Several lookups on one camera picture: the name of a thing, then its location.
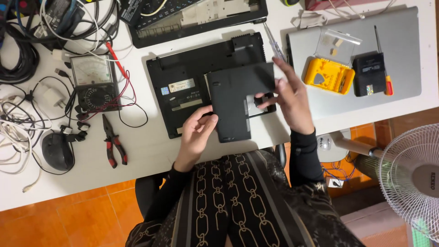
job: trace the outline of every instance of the black sleeve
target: black sleeve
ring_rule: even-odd
[[[191,175],[191,171],[176,171],[173,165],[166,177],[166,182],[154,196],[151,207],[146,213],[144,222],[165,219],[180,198],[184,187],[191,179]]]
[[[303,135],[291,131],[290,182],[301,186],[308,182],[324,181],[323,171],[317,156],[316,131]]]

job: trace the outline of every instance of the computer mouse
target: computer mouse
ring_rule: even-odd
[[[68,171],[73,167],[74,158],[63,133],[50,133],[43,138],[41,149],[46,162],[56,170]]]

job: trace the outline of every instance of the person's left hand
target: person's left hand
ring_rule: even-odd
[[[200,159],[207,139],[218,122],[216,114],[203,116],[212,111],[212,105],[201,107],[184,122],[180,151],[174,163],[175,170],[190,171],[195,162]]]

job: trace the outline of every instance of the hand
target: hand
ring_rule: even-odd
[[[184,122],[180,151],[174,163],[175,170],[188,172],[200,159],[207,139],[218,122],[216,114],[203,116],[212,111],[211,105],[201,107]]]
[[[273,62],[284,72],[288,81],[284,78],[276,79],[275,93],[278,96],[270,98],[268,101],[260,104],[258,108],[263,109],[278,103],[291,130],[301,134],[312,134],[314,132],[314,124],[311,112],[309,111],[305,85],[296,76],[294,69],[289,64],[278,58],[273,58]],[[259,93],[255,97],[260,98],[263,95],[263,93]]]

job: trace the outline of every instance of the red and black pliers handle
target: red and black pliers handle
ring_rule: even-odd
[[[115,135],[113,137],[107,136],[105,142],[107,142],[107,157],[111,167],[116,168],[117,166],[117,162],[114,159],[114,155],[113,155],[113,145],[116,146],[117,150],[120,153],[120,156],[122,157],[122,165],[128,165],[128,156],[126,155],[126,152],[122,147],[122,144],[120,144],[119,135]]]

